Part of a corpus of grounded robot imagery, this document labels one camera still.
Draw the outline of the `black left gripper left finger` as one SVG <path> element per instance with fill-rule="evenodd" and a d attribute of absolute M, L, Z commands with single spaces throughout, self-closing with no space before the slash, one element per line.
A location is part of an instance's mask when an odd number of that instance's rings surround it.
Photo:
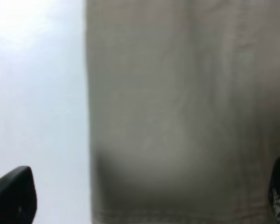
<path fill-rule="evenodd" d="M 19 166 L 0 178 L 0 224 L 31 224 L 36 211 L 31 167 Z"/>

